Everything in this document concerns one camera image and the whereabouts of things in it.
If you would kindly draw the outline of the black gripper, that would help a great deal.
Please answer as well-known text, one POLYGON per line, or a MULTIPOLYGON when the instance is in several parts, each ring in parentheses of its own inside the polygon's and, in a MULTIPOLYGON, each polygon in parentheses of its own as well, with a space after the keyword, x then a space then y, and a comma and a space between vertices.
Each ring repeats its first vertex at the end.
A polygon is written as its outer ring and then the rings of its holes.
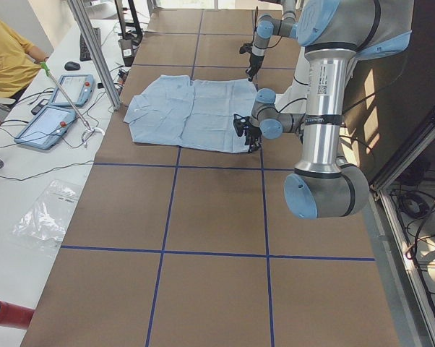
POLYGON ((245 145, 249 146, 247 153, 254 153, 260 149, 262 132, 259 127, 249 126, 248 134, 245 138, 245 145))
POLYGON ((250 53, 249 68, 246 70, 246 75, 248 81, 252 82, 254 76, 258 73, 258 71, 262 67, 265 50, 262 50, 261 52, 259 52, 259 54, 255 54, 252 51, 250 51, 249 53, 250 53))

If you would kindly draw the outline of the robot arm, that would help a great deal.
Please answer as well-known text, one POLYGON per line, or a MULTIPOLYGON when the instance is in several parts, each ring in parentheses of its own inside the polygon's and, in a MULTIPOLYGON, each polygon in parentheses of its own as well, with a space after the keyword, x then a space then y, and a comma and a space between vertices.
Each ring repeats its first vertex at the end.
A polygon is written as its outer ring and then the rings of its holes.
POLYGON ((346 161, 339 149, 345 87, 358 61, 379 59, 404 51, 410 42, 412 1, 307 1, 296 13, 294 1, 282 1, 280 19, 261 16, 254 38, 241 53, 249 53, 246 73, 259 71, 274 36, 295 39, 300 57, 309 65, 303 113, 275 107, 275 93, 257 93, 251 114, 235 116, 236 134, 250 150, 261 139, 284 133, 302 141, 301 159, 284 182, 285 201, 298 218, 343 217, 367 202, 369 185, 363 172, 346 161))
POLYGON ((246 69, 248 81, 252 82, 262 67, 266 50, 271 48, 272 36, 297 40, 298 19, 297 3, 294 0, 267 1, 282 7, 282 17, 276 19, 269 14, 263 14, 255 19, 252 41, 244 43, 239 53, 249 53, 249 67, 246 69))

